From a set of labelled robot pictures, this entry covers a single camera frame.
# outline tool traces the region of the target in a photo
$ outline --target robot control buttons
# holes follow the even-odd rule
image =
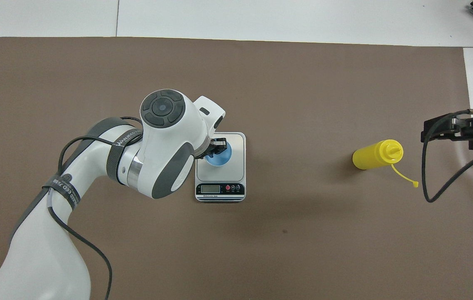
[[[142,103],[142,118],[147,125],[155,128],[170,127],[185,114],[183,95],[173,90],[153,92]]]

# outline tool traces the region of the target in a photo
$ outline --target blue bowl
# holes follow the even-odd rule
[[[227,143],[227,149],[221,152],[220,154],[215,154],[213,157],[205,156],[205,160],[215,167],[219,167],[221,165],[225,165],[230,159],[231,155],[233,155],[233,150],[231,149],[231,145],[229,142]]]

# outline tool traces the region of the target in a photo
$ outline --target yellow cap strap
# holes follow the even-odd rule
[[[415,182],[414,180],[412,179],[409,179],[409,178],[406,178],[405,175],[403,175],[402,173],[400,173],[396,167],[394,167],[394,164],[391,165],[392,166],[392,169],[394,169],[394,171],[396,171],[396,173],[398,173],[398,175],[400,175],[401,177],[403,177],[404,179],[408,180],[409,182],[412,182],[412,185],[417,188],[418,187],[418,182]]]

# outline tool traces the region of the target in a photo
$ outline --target black cable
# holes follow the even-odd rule
[[[64,154],[66,152],[66,150],[68,150],[68,148],[73,145],[75,142],[79,141],[79,140],[96,140],[98,142],[102,142],[102,143],[105,143],[105,144],[109,144],[109,145],[112,145],[112,142],[109,141],[109,140],[105,140],[105,139],[102,139],[102,138],[98,138],[98,137],[91,137],[89,135],[83,135],[82,137],[76,137],[74,138],[73,140],[69,141],[68,144],[66,144],[63,148],[63,150],[60,152],[60,156],[59,156],[59,167],[58,167],[58,171],[57,171],[57,174],[58,175],[62,175],[64,173],[64,170],[63,170],[63,160],[64,160]]]
[[[99,254],[99,256],[101,256],[101,258],[103,258],[103,260],[105,261],[105,264],[107,264],[107,268],[108,268],[107,294],[105,294],[105,300],[108,300],[108,296],[110,294],[110,286],[112,285],[112,267],[110,265],[110,262],[109,262],[108,258],[105,256],[105,254],[101,250],[99,250],[98,247],[96,247],[94,244],[90,243],[90,241],[88,241],[87,239],[82,237],[80,234],[75,232],[75,230],[71,229],[67,224],[65,224],[57,216],[57,214],[53,210],[53,207],[51,207],[51,206],[48,207],[48,211],[49,211],[49,214],[51,215],[51,217],[53,218],[53,220],[55,220],[55,222],[57,222],[57,224],[59,224],[62,228],[64,228],[67,232],[69,232],[71,235],[73,235],[79,241],[85,243],[88,247],[91,247],[95,252],[97,252]]]
[[[126,146],[131,146],[131,145],[134,145],[136,143],[138,143],[139,141],[142,140],[142,135],[138,135],[137,137],[131,139]]]
[[[462,175],[466,170],[468,170],[472,165],[473,165],[473,160],[468,162],[464,167],[462,167],[460,170],[458,170],[443,186],[438,190],[438,192],[433,196],[429,197],[429,194],[427,192],[427,185],[425,184],[425,158],[427,156],[427,145],[429,143],[429,139],[431,139],[432,135],[436,131],[436,128],[438,128],[440,125],[442,125],[444,122],[447,122],[451,120],[452,118],[461,115],[461,114],[469,114],[469,110],[461,110],[459,112],[453,112],[451,114],[448,114],[441,118],[440,120],[436,121],[431,128],[429,128],[429,131],[427,132],[427,135],[425,135],[425,139],[423,140],[423,150],[421,151],[421,186],[423,188],[423,195],[425,196],[425,200],[427,200],[428,203],[433,203],[438,199],[444,191],[449,188],[449,186],[460,176]]]
[[[141,121],[139,118],[137,118],[137,117],[121,117],[120,119],[122,119],[122,120],[135,120],[135,121],[137,121],[140,125],[143,125],[143,124],[142,124],[142,121]]]

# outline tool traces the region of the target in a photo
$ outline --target black strap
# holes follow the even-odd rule
[[[141,134],[141,129],[131,129],[126,131],[117,140],[114,141],[114,143],[110,147],[110,151],[107,157],[107,175],[108,177],[110,177],[110,179],[117,181],[118,183],[123,185],[123,183],[118,180],[118,165],[120,164],[120,159],[122,159],[125,147],[132,140],[135,140],[138,135]]]
[[[59,192],[70,204],[71,209],[75,209],[80,202],[80,196],[75,187],[59,175],[53,175],[42,188],[52,188]]]

